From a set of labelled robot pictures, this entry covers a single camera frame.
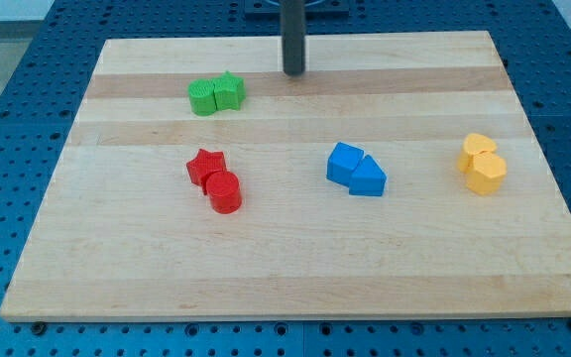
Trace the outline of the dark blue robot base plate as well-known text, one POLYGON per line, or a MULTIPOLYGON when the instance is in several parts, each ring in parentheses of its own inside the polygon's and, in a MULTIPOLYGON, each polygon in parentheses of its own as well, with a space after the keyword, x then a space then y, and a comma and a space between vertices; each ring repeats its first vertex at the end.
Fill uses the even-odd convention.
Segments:
MULTIPOLYGON (((307 15, 348 16, 350 0, 304 0, 307 15)), ((280 16, 280 0, 243 0, 243 13, 247 19, 278 18, 280 16)))

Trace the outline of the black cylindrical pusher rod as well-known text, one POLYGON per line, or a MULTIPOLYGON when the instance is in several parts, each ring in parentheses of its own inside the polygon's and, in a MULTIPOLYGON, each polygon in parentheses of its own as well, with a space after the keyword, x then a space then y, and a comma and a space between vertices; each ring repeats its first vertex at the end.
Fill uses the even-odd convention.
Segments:
POLYGON ((299 76, 305 71, 305 7, 303 0, 280 1, 283 72, 299 76))

